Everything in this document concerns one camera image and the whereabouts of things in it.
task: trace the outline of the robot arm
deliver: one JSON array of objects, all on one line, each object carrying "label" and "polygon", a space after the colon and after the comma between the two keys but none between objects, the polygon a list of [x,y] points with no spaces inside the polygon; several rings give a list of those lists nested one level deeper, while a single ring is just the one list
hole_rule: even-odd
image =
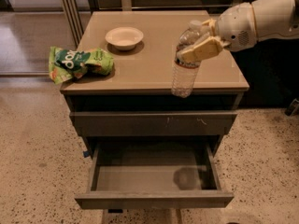
[{"label": "robot arm", "polygon": [[209,28],[194,45],[178,53],[185,63],[217,56],[223,49],[240,51],[267,39],[299,38],[296,8],[299,0],[256,0],[228,8],[216,20],[208,20]]}]

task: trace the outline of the plastic bottle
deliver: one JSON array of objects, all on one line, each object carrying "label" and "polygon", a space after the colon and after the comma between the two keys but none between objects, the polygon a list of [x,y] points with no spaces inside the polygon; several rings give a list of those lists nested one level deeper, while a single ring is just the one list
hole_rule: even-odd
[{"label": "plastic bottle", "polygon": [[200,21],[190,21],[189,28],[180,36],[177,45],[171,92],[182,98],[186,98],[191,94],[201,62],[184,63],[179,60],[177,54],[180,50],[194,44],[201,37],[201,27],[202,23]]}]

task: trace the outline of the open drawer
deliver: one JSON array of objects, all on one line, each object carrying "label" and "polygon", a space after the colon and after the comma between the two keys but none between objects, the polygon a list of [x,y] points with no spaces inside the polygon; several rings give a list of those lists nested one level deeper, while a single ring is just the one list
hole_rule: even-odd
[{"label": "open drawer", "polygon": [[71,112],[79,136],[225,135],[234,111]]},{"label": "open drawer", "polygon": [[225,207],[208,144],[184,141],[104,142],[96,145],[82,209]]}]

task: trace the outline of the chip bag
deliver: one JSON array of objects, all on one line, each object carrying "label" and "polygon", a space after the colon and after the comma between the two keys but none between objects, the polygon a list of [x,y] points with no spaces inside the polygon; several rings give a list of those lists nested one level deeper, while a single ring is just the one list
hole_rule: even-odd
[{"label": "chip bag", "polygon": [[55,84],[79,79],[89,71],[106,76],[113,69],[113,57],[103,49],[73,51],[50,47],[49,76]]}]

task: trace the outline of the bowl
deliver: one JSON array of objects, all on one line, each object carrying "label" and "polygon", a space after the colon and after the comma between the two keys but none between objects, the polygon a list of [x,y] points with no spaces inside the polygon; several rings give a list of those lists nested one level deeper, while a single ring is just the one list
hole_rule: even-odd
[{"label": "bowl", "polygon": [[134,27],[118,27],[106,34],[106,41],[119,50],[133,49],[143,39],[143,33]]}]

